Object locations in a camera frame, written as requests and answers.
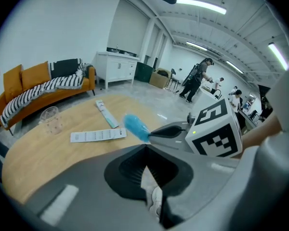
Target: white cabinet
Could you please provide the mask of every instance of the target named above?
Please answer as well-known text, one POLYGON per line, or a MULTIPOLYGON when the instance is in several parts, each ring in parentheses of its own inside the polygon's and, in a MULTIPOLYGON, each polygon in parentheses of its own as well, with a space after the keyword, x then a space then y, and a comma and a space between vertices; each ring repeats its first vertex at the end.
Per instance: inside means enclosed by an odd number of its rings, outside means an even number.
POLYGON ((96 75, 105 80, 105 88, 108 89, 108 83, 119 80, 134 81, 137 61, 136 57, 112 52, 98 52, 96 75))

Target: blue object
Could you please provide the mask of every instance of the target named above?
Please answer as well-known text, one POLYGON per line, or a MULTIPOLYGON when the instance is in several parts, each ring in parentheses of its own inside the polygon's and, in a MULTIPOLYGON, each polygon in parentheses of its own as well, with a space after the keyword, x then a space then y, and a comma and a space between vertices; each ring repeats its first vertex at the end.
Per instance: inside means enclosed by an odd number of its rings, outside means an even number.
POLYGON ((123 123, 125 128, 141 141, 149 142, 149 129, 145 123, 139 119, 139 117, 135 115, 125 115, 123 118, 123 123))

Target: white ceiling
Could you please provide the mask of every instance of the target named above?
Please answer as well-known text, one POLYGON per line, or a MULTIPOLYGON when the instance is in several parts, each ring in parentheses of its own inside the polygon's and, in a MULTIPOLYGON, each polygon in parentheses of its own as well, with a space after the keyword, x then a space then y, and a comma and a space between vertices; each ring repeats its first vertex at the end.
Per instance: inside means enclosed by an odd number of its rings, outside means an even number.
POLYGON ((203 1, 224 7, 227 13, 222 15, 192 5, 171 5, 162 0, 143 0, 157 13, 175 44, 188 47, 187 40, 197 43, 218 54, 212 56, 221 62, 236 65, 244 72, 245 80, 269 87, 274 84, 285 70, 268 44, 274 42, 286 61, 289 61, 289 46, 264 0, 203 1))

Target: shoe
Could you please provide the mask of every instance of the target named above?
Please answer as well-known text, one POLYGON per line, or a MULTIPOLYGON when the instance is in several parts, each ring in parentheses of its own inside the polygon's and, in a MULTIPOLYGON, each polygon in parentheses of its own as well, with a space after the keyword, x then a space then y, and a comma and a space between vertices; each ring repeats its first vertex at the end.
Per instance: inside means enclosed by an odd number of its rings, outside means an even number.
POLYGON ((162 208, 163 191, 157 186, 152 192, 153 205, 150 207, 150 213, 159 221, 159 215, 162 208))

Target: striped blanket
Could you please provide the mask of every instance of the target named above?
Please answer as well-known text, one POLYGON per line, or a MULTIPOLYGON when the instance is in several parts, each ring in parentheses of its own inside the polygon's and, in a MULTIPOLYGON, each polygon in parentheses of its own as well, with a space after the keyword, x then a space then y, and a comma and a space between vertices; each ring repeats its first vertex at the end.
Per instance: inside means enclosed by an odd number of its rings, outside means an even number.
POLYGON ((30 104, 32 100, 37 99, 45 93, 55 92, 56 89, 81 89, 82 83, 83 72, 82 68, 79 67, 77 72, 73 75, 57 77, 26 90, 6 105, 0 116, 0 121, 3 126, 7 128, 9 120, 11 120, 22 108, 30 104))

